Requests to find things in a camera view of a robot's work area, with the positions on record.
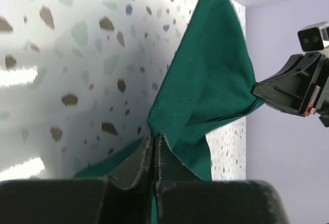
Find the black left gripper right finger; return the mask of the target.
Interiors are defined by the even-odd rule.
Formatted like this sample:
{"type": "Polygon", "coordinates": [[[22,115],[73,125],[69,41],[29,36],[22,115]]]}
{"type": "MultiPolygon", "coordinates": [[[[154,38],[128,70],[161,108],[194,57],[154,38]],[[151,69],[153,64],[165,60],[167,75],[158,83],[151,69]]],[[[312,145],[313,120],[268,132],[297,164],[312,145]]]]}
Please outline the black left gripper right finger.
{"type": "Polygon", "coordinates": [[[288,223],[278,192],[264,181],[203,181],[156,140],[158,223],[288,223]]]}

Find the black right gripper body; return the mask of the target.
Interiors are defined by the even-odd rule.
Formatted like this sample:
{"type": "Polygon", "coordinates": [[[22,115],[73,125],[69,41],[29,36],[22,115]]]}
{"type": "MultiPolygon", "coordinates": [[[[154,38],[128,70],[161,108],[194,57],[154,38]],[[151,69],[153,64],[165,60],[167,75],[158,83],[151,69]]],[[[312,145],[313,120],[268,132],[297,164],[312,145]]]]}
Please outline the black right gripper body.
{"type": "Polygon", "coordinates": [[[328,128],[328,57],[319,64],[321,67],[308,111],[311,115],[318,114],[322,124],[328,128]]]}

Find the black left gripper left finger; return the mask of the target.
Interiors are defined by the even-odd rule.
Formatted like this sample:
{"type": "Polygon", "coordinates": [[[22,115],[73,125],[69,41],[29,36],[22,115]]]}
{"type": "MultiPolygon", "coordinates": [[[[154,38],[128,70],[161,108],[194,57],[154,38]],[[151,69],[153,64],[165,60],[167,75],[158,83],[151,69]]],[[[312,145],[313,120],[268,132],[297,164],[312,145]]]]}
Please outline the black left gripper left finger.
{"type": "Polygon", "coordinates": [[[1,182],[1,223],[151,223],[153,143],[103,177],[1,182]]]}

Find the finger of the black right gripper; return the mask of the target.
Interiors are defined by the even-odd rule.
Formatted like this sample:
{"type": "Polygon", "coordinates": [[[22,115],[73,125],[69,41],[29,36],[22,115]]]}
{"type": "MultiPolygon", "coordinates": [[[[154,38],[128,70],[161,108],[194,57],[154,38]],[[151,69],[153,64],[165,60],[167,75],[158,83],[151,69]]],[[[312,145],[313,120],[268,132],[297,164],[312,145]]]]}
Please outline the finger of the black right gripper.
{"type": "Polygon", "coordinates": [[[323,59],[324,54],[317,51],[291,55],[276,74],[256,83],[252,93],[283,113],[309,116],[319,62],[323,59]]]}

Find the green surgical cloth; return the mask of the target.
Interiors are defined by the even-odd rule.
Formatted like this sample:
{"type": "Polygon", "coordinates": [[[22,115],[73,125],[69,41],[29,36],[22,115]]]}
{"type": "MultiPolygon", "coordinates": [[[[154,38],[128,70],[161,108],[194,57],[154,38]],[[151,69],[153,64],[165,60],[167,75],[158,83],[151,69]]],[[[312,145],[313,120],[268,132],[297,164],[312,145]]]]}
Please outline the green surgical cloth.
{"type": "Polygon", "coordinates": [[[230,0],[198,0],[148,115],[150,132],[79,177],[107,179],[99,223],[213,223],[206,134],[262,105],[230,0]]]}

